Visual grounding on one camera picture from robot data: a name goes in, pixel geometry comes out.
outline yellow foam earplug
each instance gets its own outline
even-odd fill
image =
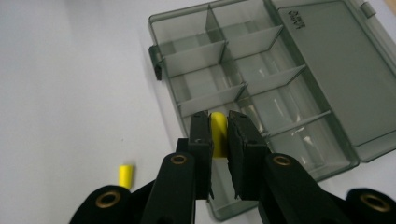
[[[132,187],[132,177],[134,167],[132,165],[121,165],[119,168],[119,185],[130,189]]]
[[[213,112],[210,115],[210,125],[214,144],[213,158],[225,158],[228,155],[227,118],[220,112]]]

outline plastic storage box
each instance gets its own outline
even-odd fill
[[[317,181],[396,148],[396,48],[368,3],[218,1],[154,15],[149,29],[186,135],[195,112],[243,112]],[[227,161],[212,185],[217,219],[256,205],[234,198]]]

